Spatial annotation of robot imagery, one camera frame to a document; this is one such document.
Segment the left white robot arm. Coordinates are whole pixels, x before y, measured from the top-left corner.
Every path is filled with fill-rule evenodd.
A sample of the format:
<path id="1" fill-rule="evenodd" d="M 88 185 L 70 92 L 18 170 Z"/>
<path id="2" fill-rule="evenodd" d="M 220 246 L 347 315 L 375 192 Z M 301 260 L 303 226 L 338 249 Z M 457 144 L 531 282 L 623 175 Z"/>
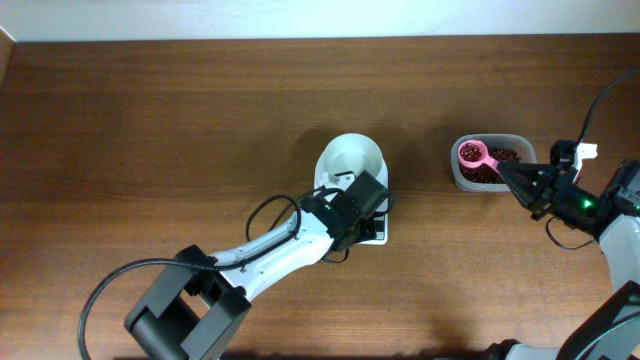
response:
<path id="1" fill-rule="evenodd" d="M 332 252 L 377 239 L 391 196 L 330 189 L 291 204 L 289 219 L 243 246 L 207 255 L 192 245 L 172 258 L 124 323 L 150 358 L 219 358 L 260 293 Z"/>

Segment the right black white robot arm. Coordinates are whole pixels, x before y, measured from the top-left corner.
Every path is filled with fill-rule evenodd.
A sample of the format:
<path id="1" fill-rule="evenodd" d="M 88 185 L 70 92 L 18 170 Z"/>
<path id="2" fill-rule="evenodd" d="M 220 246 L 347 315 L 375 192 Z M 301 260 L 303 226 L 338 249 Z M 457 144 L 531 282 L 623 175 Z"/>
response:
<path id="1" fill-rule="evenodd" d="M 558 348 L 494 343 L 483 359 L 632 359 L 639 347 L 639 162 L 625 160 L 595 196 L 574 183 L 575 169 L 503 162 L 498 171 L 520 204 L 592 237 L 604 254 L 613 295 Z"/>

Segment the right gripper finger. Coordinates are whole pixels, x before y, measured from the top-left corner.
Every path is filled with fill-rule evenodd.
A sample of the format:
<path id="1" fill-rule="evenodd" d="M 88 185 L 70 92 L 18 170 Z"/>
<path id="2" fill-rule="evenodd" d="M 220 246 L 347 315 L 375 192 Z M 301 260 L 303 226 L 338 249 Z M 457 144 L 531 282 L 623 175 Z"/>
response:
<path id="1" fill-rule="evenodd" d="M 502 174 L 504 183 L 521 206 L 528 210 L 534 210 L 540 198 L 539 177 L 538 172 L 505 172 Z"/>
<path id="2" fill-rule="evenodd" d="M 545 171 L 543 164 L 502 161 L 497 165 L 497 171 L 507 185 L 532 185 L 537 181 L 541 172 Z"/>

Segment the pink measuring scoop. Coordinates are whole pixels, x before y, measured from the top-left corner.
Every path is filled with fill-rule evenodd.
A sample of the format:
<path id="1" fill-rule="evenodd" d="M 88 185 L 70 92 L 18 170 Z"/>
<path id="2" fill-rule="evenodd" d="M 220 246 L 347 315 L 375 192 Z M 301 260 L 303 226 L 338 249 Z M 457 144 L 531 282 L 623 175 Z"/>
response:
<path id="1" fill-rule="evenodd" d="M 487 146 L 479 140 L 467 140 L 457 150 L 459 163 L 465 168 L 477 169 L 482 166 L 498 172 L 499 161 L 490 156 Z"/>

